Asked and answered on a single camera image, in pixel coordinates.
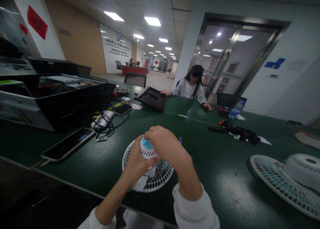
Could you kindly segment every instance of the hand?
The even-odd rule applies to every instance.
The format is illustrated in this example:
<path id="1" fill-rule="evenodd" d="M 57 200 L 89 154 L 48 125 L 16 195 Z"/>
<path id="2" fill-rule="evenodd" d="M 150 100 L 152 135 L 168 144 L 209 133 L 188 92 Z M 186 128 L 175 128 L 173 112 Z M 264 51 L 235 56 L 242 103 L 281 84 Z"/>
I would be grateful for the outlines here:
<path id="1" fill-rule="evenodd" d="M 165 94 L 165 95 L 172 95 L 172 93 L 171 92 L 169 92 L 169 91 L 163 91 L 163 90 L 161 90 L 160 91 L 160 94 Z"/>
<path id="2" fill-rule="evenodd" d="M 162 126 L 151 127 L 144 134 L 150 139 L 154 151 L 164 160 L 169 162 L 176 170 L 186 163 L 192 163 L 190 155 L 180 144 L 174 134 Z"/>
<path id="3" fill-rule="evenodd" d="M 128 188 L 136 183 L 147 169 L 156 164 L 159 160 L 159 158 L 156 157 L 149 160 L 143 158 L 140 150 L 140 140 L 142 137 L 143 135 L 135 140 L 128 162 L 121 175 L 121 179 L 124 178 L 124 181 L 128 182 Z"/>
<path id="4" fill-rule="evenodd" d="M 212 110 L 212 107 L 208 103 L 204 103 L 203 106 L 208 108 L 208 111 Z"/>

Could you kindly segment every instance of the green table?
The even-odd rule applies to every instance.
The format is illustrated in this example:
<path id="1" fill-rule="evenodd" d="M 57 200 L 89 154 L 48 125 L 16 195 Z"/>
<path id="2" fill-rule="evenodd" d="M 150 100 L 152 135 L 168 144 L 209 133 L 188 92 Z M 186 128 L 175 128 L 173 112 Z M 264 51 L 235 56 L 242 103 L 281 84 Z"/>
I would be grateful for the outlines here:
<path id="1" fill-rule="evenodd" d="M 125 86 L 131 89 L 130 98 L 134 97 L 133 93 L 143 90 L 137 86 Z M 92 138 L 65 160 L 44 167 L 36 165 L 41 160 L 40 154 L 73 131 L 55 134 L 1 121 L 0 139 L 5 147 L 0 148 L 0 156 L 26 167 L 35 166 L 33 169 L 40 173 L 104 197 L 121 175 L 122 157 L 127 146 L 150 126 L 161 125 L 182 137 L 182 145 L 193 158 L 197 174 L 219 216 L 221 228 L 319 228 L 319 222 L 291 207 L 261 180 L 253 177 L 246 163 L 255 154 L 283 161 L 295 153 L 320 157 L 320 151 L 287 135 L 294 131 L 283 126 L 287 125 L 283 120 L 248 112 L 242 112 L 242 115 L 246 120 L 235 123 L 269 139 L 272 146 L 263 143 L 249 146 L 227 134 L 209 131 L 209 126 L 222 120 L 217 112 L 208 112 L 197 101 L 176 96 L 168 98 L 163 113 L 146 106 L 142 110 L 131 110 L 129 122 L 116 129 L 108 141 L 97 143 Z M 123 119 L 115 117 L 113 123 L 117 125 Z M 88 127 L 90 121 L 91 117 L 84 118 L 78 128 Z M 122 205 L 176 225 L 172 189 L 177 182 L 174 172 L 169 182 L 155 192 L 128 192 Z"/>

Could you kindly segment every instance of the white sleeve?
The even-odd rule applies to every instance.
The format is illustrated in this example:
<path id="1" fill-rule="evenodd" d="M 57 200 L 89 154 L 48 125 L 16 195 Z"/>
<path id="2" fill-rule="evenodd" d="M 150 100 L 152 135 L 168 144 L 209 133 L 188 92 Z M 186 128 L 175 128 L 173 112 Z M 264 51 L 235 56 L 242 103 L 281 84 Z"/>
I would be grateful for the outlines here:
<path id="1" fill-rule="evenodd" d="M 220 222 L 213 211 L 210 198 L 203 189 L 197 201 L 188 201 L 179 192 L 179 183 L 172 191 L 174 215 L 179 228 L 183 229 L 219 229 Z"/>
<path id="2" fill-rule="evenodd" d="M 78 229 L 115 229 L 116 228 L 116 216 L 113 217 L 110 225 L 101 224 L 95 215 L 96 207 L 90 212 L 90 215 L 84 222 L 78 227 Z"/>

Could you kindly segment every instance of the desk fan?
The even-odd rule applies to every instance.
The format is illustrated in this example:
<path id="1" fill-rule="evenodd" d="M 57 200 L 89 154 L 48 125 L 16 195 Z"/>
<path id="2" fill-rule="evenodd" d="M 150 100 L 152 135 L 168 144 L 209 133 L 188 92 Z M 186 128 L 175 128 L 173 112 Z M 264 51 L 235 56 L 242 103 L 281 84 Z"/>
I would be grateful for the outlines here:
<path id="1" fill-rule="evenodd" d="M 122 159 L 122 171 L 124 170 L 132 147 L 133 143 L 127 147 L 124 152 Z M 150 140 L 146 140 L 144 137 L 140 141 L 140 150 L 144 159 L 148 160 L 153 157 L 158 156 L 153 149 L 153 145 L 150 143 Z M 165 160 L 160 159 L 155 165 L 151 166 L 146 173 L 132 186 L 132 189 L 139 192 L 153 192 L 157 189 L 163 187 L 173 173 L 173 167 Z"/>
<path id="2" fill-rule="evenodd" d="M 291 155 L 285 164 L 254 155 L 250 163 L 257 175 L 283 200 L 320 221 L 320 159 Z"/>

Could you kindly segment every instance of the water bottle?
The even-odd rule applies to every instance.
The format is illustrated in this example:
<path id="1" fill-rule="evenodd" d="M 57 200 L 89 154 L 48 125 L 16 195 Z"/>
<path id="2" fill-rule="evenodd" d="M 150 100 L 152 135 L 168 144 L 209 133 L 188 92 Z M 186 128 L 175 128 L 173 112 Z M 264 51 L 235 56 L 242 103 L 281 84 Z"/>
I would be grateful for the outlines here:
<path id="1" fill-rule="evenodd" d="M 243 101 L 239 101 L 230 111 L 229 117 L 234 119 L 237 117 L 237 115 L 242 111 L 243 108 Z"/>

